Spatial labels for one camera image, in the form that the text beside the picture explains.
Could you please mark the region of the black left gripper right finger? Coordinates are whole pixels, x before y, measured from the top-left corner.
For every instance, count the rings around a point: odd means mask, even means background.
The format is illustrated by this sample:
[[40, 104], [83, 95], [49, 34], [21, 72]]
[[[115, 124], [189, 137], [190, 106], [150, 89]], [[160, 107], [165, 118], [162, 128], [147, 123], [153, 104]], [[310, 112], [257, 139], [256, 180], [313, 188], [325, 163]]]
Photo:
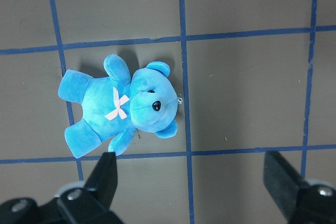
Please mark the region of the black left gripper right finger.
[[335, 223], [335, 188], [302, 177], [277, 151], [265, 153], [263, 183], [287, 223]]

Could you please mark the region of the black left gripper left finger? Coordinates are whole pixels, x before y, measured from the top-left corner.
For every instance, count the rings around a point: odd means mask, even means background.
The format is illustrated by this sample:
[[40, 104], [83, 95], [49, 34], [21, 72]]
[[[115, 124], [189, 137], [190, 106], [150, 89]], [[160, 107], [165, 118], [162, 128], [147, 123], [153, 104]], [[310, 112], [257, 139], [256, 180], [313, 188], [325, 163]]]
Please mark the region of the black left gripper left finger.
[[123, 223], [110, 210], [118, 184], [117, 159], [105, 152], [82, 186], [67, 187], [48, 203], [14, 198], [1, 204], [1, 223]]

